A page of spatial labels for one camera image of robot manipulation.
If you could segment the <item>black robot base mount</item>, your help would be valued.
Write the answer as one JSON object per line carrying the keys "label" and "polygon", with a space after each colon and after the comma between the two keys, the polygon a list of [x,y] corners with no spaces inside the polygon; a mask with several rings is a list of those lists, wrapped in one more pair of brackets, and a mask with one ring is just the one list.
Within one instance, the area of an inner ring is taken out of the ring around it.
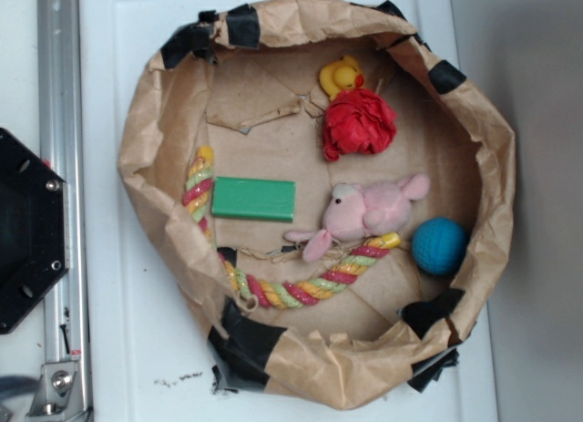
{"label": "black robot base mount", "polygon": [[13,332],[67,270],[65,182],[1,130],[1,333]]}

